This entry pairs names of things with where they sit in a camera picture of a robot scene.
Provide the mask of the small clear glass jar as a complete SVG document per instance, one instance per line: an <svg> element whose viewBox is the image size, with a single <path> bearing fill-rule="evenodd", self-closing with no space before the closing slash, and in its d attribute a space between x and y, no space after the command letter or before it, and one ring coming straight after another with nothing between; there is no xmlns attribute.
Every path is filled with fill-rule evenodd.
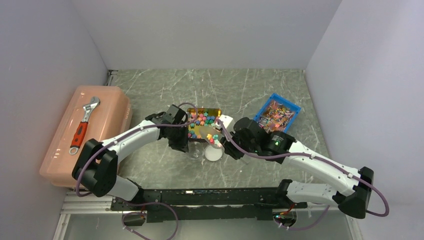
<svg viewBox="0 0 424 240"><path fill-rule="evenodd" d="M192 161L198 161L203 157L204 146L202 143L192 141L188 143L188 158Z"/></svg>

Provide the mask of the tin of star candies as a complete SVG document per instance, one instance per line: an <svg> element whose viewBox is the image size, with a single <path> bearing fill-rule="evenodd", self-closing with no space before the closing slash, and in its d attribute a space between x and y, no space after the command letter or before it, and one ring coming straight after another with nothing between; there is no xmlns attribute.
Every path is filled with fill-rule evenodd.
<svg viewBox="0 0 424 240"><path fill-rule="evenodd" d="M220 108L201 107L197 108L197 113L197 118L188 126L188 140L190 142L205 142L201 136L201 127L214 128L216 119L221 116L222 110Z"/></svg>

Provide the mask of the blue bin of lollipops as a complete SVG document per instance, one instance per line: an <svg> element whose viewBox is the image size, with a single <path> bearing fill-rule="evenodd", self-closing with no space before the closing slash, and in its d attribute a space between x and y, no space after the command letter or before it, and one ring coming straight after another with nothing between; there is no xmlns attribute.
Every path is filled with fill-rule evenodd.
<svg viewBox="0 0 424 240"><path fill-rule="evenodd" d="M301 111L301 107L284 97L273 93L253 120L267 133L280 131L286 133Z"/></svg>

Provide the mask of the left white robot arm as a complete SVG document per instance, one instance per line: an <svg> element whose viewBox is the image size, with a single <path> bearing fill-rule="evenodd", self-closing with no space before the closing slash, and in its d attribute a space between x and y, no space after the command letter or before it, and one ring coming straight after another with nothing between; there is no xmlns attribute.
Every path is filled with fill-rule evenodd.
<svg viewBox="0 0 424 240"><path fill-rule="evenodd" d="M171 149L188 152L189 117L172 104L167 111L147 116L135 127L109 139L85 142L72 170L76 187L83 186L96 197L105 195L124 200L131 210L146 202L144 189L136 182L118 176L122 160L141 147L167 139Z"/></svg>

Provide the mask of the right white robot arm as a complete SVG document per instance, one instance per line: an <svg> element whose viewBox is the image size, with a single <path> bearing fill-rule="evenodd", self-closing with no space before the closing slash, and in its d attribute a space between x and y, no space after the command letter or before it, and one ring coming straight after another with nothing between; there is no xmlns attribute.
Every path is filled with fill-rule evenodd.
<svg viewBox="0 0 424 240"><path fill-rule="evenodd" d="M356 219L377 213L368 209L374 171L366 166L357 169L323 156L282 131L266 132L257 122L247 117L234 121L227 116L216 122L223 137L224 152L238 160L252 158L289 164L306 170L322 183L301 183L282 180L275 194L276 203L287 208L291 204L309 202L337 207Z"/></svg>

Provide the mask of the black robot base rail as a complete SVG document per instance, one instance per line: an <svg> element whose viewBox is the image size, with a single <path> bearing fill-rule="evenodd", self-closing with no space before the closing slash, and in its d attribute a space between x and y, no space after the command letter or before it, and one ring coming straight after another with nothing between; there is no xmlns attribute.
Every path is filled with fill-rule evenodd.
<svg viewBox="0 0 424 240"><path fill-rule="evenodd" d="M256 219L271 221L278 211L304 209L277 187L145 189L140 200L130 204L115 197L112 211L143 211L148 223L178 220Z"/></svg>

